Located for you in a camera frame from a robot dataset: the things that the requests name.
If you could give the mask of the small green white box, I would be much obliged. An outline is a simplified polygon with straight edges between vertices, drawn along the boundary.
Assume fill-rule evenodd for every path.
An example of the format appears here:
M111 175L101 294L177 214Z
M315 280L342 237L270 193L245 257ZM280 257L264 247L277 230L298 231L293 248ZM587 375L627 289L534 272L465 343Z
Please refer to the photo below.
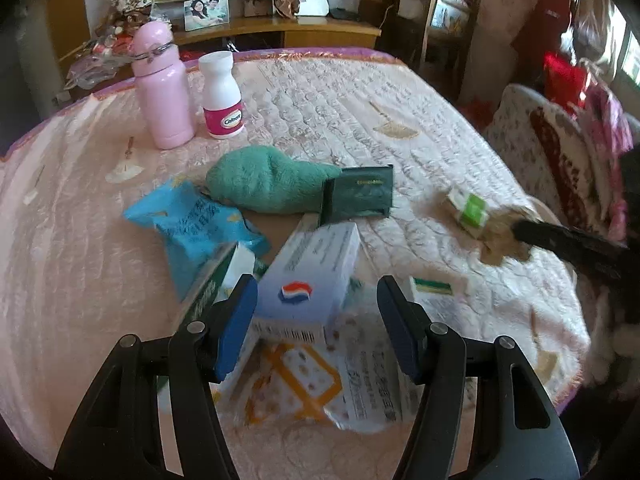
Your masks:
M489 219L486 202L462 188L450 188L446 205L454 220L474 238L480 238Z

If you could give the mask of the orange white snack wrapper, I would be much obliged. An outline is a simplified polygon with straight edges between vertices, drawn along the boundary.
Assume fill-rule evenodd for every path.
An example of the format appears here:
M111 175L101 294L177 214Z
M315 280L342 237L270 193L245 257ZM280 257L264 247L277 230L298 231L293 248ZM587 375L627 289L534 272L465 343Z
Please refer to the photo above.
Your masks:
M326 344L266 341L251 330L232 372L210 391L237 425L296 418L362 434L411 420L420 393L401 374L381 319L351 314Z

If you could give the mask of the white green milk carton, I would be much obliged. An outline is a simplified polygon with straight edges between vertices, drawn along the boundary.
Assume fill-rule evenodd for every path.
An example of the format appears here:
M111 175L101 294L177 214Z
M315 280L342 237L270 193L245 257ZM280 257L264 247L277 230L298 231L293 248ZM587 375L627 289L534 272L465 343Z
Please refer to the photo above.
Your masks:
M178 330L197 320L203 321L216 302L228 299L243 274L252 274L256 257L240 243L221 244L202 266L180 304L172 324Z

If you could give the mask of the blue white medicine box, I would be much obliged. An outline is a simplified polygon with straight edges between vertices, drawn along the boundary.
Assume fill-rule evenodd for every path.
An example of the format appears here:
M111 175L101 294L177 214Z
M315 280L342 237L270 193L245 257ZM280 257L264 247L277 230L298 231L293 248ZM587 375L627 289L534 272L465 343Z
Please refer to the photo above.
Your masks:
M258 282L253 330L265 340L325 344L360 246L354 222L322 226L305 214Z

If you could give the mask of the dark green sachet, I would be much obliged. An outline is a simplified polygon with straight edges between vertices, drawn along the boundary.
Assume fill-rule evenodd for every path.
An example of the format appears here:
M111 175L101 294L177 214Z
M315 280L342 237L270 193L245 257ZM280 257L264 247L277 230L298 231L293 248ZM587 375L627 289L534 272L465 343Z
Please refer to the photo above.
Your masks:
M393 192L392 165L345 168L338 177L324 182L319 224L387 218L393 207Z

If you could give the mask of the watermelon frost medicine box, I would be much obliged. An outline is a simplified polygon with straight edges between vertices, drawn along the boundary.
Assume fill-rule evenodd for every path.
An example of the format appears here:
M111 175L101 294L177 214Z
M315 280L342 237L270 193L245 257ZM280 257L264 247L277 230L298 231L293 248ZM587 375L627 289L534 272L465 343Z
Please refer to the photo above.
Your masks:
M411 301L420 304L432 322L444 323L462 333L465 314L448 283L410 276L407 284Z

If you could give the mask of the pink pajamas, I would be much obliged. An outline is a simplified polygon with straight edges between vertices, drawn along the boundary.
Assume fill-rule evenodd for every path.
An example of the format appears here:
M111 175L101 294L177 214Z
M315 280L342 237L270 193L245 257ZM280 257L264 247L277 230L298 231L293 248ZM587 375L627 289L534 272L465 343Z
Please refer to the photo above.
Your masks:
M628 206L620 158L634 147L634 138L622 104L606 84L592 84L586 90L580 128L596 179L601 220L608 220L608 238L623 242Z

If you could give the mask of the red bag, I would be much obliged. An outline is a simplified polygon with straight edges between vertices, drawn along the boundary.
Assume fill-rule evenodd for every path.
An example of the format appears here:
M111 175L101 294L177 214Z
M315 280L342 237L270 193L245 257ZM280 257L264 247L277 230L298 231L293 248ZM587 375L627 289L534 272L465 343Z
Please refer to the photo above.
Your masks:
M572 65L553 52L544 54L544 96L548 101L575 116L585 105L587 87L588 73L582 66Z

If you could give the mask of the blue snack bag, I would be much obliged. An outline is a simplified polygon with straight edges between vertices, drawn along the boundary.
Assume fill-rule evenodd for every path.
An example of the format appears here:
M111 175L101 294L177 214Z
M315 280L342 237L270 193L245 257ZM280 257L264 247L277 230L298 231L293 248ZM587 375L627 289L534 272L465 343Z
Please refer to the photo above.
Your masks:
M267 237L238 208L215 202L186 179L160 185L127 208L124 218L160 233L180 300L221 245L239 243L257 257L270 249Z

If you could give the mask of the wooden chair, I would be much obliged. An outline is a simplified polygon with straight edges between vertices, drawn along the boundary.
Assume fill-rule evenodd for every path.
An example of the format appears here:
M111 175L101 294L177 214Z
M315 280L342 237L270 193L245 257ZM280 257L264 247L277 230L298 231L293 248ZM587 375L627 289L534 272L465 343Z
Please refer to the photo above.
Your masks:
M480 0L398 0L394 55L457 101L479 13Z

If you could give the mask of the green fuzzy cloth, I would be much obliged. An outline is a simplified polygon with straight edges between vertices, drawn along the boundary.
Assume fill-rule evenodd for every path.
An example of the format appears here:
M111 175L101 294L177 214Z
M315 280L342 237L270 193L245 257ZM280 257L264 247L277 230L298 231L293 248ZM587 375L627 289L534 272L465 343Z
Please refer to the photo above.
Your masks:
M215 202L261 214L318 212L324 182L341 168L304 162L273 146L252 145L224 154L206 174L206 188Z

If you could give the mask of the white pill bottle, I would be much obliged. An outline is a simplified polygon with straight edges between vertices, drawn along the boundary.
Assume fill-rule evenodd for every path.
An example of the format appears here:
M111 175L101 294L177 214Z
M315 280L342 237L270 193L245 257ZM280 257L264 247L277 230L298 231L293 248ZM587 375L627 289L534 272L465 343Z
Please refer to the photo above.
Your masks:
M202 107L208 133L228 139L243 128L241 90L233 77L233 53L217 51L201 56L198 69L203 76Z

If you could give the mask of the pink thermos bottle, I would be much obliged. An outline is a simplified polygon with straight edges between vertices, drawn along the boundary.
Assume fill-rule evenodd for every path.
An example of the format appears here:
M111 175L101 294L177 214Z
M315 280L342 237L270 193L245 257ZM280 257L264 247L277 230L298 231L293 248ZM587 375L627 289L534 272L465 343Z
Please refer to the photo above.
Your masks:
M195 134L189 81L169 25L145 23L131 47L137 96L155 145L172 150L188 143Z

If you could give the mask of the wooden tv cabinet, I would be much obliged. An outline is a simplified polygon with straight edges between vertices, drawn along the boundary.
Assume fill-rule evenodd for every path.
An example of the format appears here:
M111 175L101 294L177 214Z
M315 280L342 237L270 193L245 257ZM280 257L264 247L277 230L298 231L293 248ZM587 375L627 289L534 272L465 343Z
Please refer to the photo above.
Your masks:
M234 18L227 24L192 32L174 32L171 42L183 49L193 49L214 40L237 44L239 38L249 36L261 49L372 49L381 34L381 29L363 22L316 16L295 20L270 16ZM109 34L104 39L90 40L63 58L68 67L64 88L91 90L112 78L128 77L133 62L143 60L149 54L159 54L165 48L165 41L155 40L152 47L135 55L132 38L125 34Z

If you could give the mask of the framed couple photo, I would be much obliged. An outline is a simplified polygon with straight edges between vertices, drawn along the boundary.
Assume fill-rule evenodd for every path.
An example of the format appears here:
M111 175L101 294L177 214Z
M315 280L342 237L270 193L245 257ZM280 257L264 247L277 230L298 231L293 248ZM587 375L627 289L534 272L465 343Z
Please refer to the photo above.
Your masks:
M186 0L183 3L184 29L187 32L227 24L229 0Z

